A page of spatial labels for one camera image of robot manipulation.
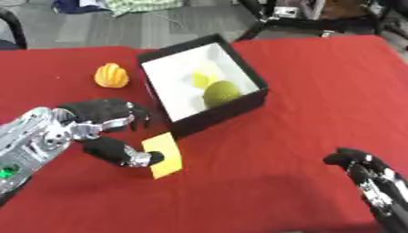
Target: toy fruit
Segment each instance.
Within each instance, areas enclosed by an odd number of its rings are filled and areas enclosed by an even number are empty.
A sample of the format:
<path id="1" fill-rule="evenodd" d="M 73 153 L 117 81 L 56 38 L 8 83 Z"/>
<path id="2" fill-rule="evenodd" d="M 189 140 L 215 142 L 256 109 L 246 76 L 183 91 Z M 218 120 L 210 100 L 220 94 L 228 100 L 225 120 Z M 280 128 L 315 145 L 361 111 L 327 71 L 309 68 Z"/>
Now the toy fruit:
<path id="1" fill-rule="evenodd" d="M 95 82 L 102 87 L 121 88 L 129 81 L 128 73 L 118 64 L 101 66 L 95 74 Z"/>
<path id="2" fill-rule="evenodd" d="M 242 96 L 240 90 L 230 81 L 219 81 L 209 86 L 204 92 L 207 107 L 220 106 Z"/>
<path id="3" fill-rule="evenodd" d="M 193 71 L 193 85 L 205 89 L 217 82 L 219 72 L 217 65 L 208 61 Z"/>

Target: cloth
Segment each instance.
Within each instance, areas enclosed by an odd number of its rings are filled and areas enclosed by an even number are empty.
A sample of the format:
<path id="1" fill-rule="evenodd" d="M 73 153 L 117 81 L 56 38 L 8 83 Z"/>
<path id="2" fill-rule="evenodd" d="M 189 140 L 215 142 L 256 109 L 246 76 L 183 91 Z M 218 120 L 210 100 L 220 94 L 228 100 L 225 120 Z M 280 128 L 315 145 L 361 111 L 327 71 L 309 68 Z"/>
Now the cloth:
<path id="1" fill-rule="evenodd" d="M 114 16 L 183 6 L 183 0 L 106 0 Z"/>
<path id="2" fill-rule="evenodd" d="M 107 9 L 107 5 L 105 4 L 105 0 L 79 0 L 79 6 L 85 7 L 85 6 L 97 6 L 99 8 L 104 8 Z"/>
<path id="3" fill-rule="evenodd" d="M 56 0 L 52 6 L 58 13 L 64 14 L 84 14 L 95 11 L 105 11 L 105 8 L 101 8 L 95 5 L 80 6 L 79 0 Z"/>
<path id="4" fill-rule="evenodd" d="M 184 169 L 162 179 L 95 159 L 75 144 L 0 210 L 4 232 L 378 232 L 360 193 L 322 159 L 363 149 L 408 177 L 408 67 L 376 36 L 254 40 L 234 45 L 270 86 L 265 106 L 178 141 Z M 125 47 L 4 51 L 0 123 L 35 106 L 117 97 L 153 108 Z M 97 86 L 115 62 L 131 82 Z M 158 121 L 157 112 L 153 118 Z M 160 124 L 140 141 L 166 131 Z"/>

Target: chair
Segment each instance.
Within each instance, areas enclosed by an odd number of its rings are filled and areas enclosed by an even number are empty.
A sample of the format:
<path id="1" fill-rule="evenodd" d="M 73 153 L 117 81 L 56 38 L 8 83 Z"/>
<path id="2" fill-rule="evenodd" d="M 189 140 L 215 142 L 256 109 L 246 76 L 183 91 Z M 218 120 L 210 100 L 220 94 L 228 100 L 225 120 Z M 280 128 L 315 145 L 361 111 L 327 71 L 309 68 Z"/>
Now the chair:
<path id="1" fill-rule="evenodd" d="M 15 42 L 0 39 L 0 50 L 27 49 L 26 36 L 18 18 L 9 10 L 0 7 L 0 18 L 7 22 Z"/>
<path id="2" fill-rule="evenodd" d="M 256 18 L 257 22 L 247 30 L 237 41 L 253 39 L 261 31 L 273 26 L 298 27 L 302 29 L 314 29 L 324 32 L 346 32 L 350 27 L 368 26 L 373 29 L 376 35 L 380 35 L 383 27 L 382 20 L 389 14 L 391 5 L 385 5 L 381 13 L 375 14 L 371 10 L 371 5 L 375 0 L 368 0 L 363 8 L 364 15 L 355 17 L 344 17 L 339 19 L 307 19 L 281 17 L 275 13 L 277 0 L 266 0 L 262 5 L 258 0 L 238 0 Z"/>

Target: silver robotic hand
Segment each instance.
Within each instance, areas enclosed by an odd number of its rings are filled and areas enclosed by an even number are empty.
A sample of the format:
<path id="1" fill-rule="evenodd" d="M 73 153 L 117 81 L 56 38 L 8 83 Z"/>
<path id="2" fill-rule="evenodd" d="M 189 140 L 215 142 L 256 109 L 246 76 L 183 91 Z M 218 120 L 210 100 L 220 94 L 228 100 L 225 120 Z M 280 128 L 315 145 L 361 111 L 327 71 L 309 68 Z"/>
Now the silver robotic hand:
<path id="1" fill-rule="evenodd" d="M 408 232 L 408 183 L 399 173 L 378 157 L 350 148 L 338 148 L 324 163 L 345 170 L 386 232 Z"/>
<path id="2" fill-rule="evenodd" d="M 68 103 L 55 109 L 34 108 L 0 126 L 0 206 L 42 166 L 62 154 L 74 141 L 84 151 L 121 167 L 147 167 L 164 159 L 159 152 L 137 152 L 102 133 L 118 131 L 150 113 L 134 103 L 115 98 Z"/>

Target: orange toy fruit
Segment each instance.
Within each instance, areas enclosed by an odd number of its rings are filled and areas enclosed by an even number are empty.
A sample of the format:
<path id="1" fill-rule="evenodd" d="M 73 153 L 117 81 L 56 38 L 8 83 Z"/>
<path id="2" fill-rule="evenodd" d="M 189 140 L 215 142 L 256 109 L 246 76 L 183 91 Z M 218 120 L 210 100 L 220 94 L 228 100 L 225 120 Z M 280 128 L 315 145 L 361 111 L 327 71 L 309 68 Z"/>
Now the orange toy fruit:
<path id="1" fill-rule="evenodd" d="M 129 76 L 118 64 L 108 63 L 97 70 L 95 82 L 102 87 L 121 88 L 129 82 Z"/>

